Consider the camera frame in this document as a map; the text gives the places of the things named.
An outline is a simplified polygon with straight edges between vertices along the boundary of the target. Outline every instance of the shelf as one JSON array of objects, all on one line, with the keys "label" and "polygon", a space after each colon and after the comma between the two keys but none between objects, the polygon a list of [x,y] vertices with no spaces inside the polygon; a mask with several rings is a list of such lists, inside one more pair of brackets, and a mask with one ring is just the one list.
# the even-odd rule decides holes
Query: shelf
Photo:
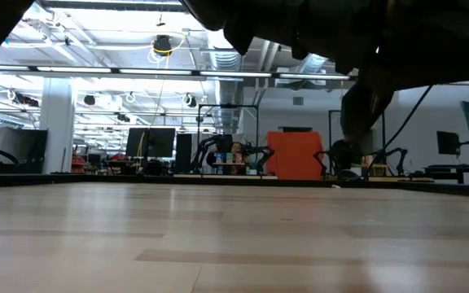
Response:
[{"label": "shelf", "polygon": [[213,166],[245,166],[245,163],[213,163]]}]

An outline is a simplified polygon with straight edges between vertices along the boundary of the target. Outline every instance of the speaker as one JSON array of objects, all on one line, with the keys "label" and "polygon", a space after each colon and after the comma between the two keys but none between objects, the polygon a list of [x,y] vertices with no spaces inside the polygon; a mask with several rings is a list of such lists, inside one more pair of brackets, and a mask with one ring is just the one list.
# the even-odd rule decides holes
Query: speaker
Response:
[{"label": "speaker", "polygon": [[191,172],[191,157],[193,147],[193,134],[177,135],[177,155],[175,156],[175,173]]}]

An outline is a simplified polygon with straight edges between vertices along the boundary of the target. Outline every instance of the white wall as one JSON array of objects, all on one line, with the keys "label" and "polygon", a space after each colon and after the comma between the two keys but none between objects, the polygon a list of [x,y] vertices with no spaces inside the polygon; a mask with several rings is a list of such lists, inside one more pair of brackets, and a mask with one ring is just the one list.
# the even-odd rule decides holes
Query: white wall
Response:
[{"label": "white wall", "polygon": [[[399,129],[426,88],[403,90],[396,93],[386,116],[387,140]],[[254,91],[245,89],[246,103],[252,101]],[[305,105],[292,105],[292,97],[302,96]],[[267,90],[260,109],[260,145],[266,145],[266,134],[278,131],[280,126],[312,127],[322,136],[323,147],[327,149],[329,140],[328,111],[340,109],[340,90],[327,93],[324,90],[300,90],[293,92],[284,89]],[[469,140],[466,120],[460,101],[469,101],[469,86],[435,86],[415,112],[409,124],[394,141],[389,150],[395,147],[408,149],[405,168],[411,172],[423,170],[431,164],[459,164],[451,155],[439,155],[437,131],[458,133],[461,141]],[[249,115],[243,118],[242,130],[250,142],[256,141],[256,122]],[[375,130],[375,145],[381,147],[381,128]],[[469,164],[469,146],[462,148],[460,161]],[[392,155],[388,162],[395,168],[399,155]]]},{"label": "white wall", "polygon": [[[425,89],[403,90],[396,93],[385,113],[387,140],[399,129]],[[432,88],[408,125],[389,147],[389,149],[395,147],[408,149],[405,168],[414,172],[423,170],[431,164],[459,164],[459,160],[452,155],[439,155],[436,132],[458,133],[461,142],[469,141],[466,119],[460,106],[461,101],[469,101],[469,86],[438,85]],[[460,162],[469,164],[469,146],[463,146],[461,151]],[[388,158],[388,162],[395,167],[399,162],[399,155],[392,155]],[[465,183],[469,183],[469,174],[465,179]]]}]

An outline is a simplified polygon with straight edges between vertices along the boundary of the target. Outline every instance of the ductwork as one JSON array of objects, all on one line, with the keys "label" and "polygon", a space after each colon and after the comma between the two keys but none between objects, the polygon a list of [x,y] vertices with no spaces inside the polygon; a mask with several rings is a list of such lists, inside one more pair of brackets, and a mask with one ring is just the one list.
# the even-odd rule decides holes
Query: ductwork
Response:
[{"label": "ductwork", "polygon": [[[303,73],[303,74],[315,74],[315,73],[325,73],[322,70],[323,64],[327,61],[327,58],[318,56],[316,54],[309,54],[300,65],[294,68],[278,68],[278,72],[290,72],[290,73]],[[277,79],[275,86],[282,89],[290,90],[320,90],[323,86],[327,84],[326,81],[298,81],[298,80],[288,80],[288,79]]]},{"label": "ductwork", "polygon": [[[233,46],[224,38],[223,31],[208,31],[209,47],[213,49],[231,49]],[[242,65],[242,56],[235,52],[215,52],[211,53],[211,66],[214,70],[239,71]],[[242,86],[236,81],[215,81],[215,95],[218,104],[240,104],[242,103]],[[221,127],[225,133],[233,132],[236,128],[235,117],[239,116],[239,111],[220,111]]]}]

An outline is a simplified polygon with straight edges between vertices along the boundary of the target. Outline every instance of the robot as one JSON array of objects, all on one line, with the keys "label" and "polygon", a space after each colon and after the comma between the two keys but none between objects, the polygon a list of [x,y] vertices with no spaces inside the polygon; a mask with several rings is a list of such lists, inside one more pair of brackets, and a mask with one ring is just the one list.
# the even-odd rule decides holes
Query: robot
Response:
[{"label": "robot", "polygon": [[[385,161],[390,155],[399,152],[401,157],[399,163],[396,166],[397,176],[405,176],[405,157],[408,154],[408,150],[397,147],[391,151],[375,151],[370,155],[374,155],[378,162]],[[349,170],[352,164],[362,164],[363,153],[360,147],[355,143],[345,143],[343,141],[335,142],[332,148],[328,151],[319,151],[313,155],[314,159],[322,166],[322,176],[327,176],[327,166],[322,162],[320,155],[328,155],[331,159],[331,169],[334,170],[334,174],[340,177],[340,172]]]},{"label": "robot", "polygon": [[[226,137],[219,134],[210,138],[205,138],[199,144],[195,157],[191,162],[191,170],[193,173],[201,173],[202,164],[204,163],[205,156],[208,154],[209,147],[215,146],[220,152],[229,152],[232,142],[227,142]],[[256,170],[259,174],[263,173],[264,164],[274,155],[274,150],[269,146],[253,146],[251,143],[242,145],[242,155],[250,156],[255,154],[262,154],[263,157],[256,162]]]},{"label": "robot", "polygon": [[469,81],[469,0],[180,0],[245,55],[254,37],[335,62],[356,84],[342,99],[346,142],[358,141],[393,93]]}]

